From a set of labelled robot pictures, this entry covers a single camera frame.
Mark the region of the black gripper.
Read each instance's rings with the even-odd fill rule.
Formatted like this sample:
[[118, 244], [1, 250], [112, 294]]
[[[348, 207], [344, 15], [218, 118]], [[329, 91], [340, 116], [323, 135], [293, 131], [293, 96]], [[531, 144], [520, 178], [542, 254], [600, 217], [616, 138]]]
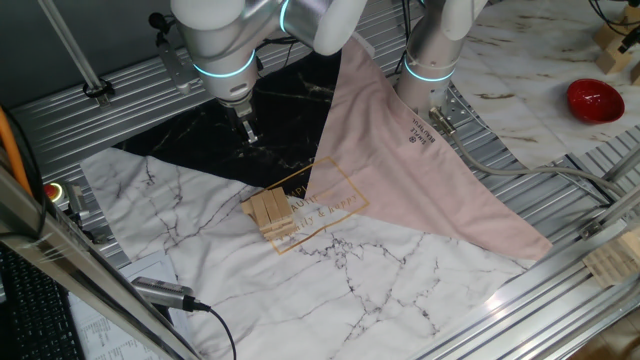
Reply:
[[256, 129], [256, 112], [251, 96], [239, 100], [219, 99], [231, 123], [234, 133], [243, 144], [254, 144], [259, 140]]

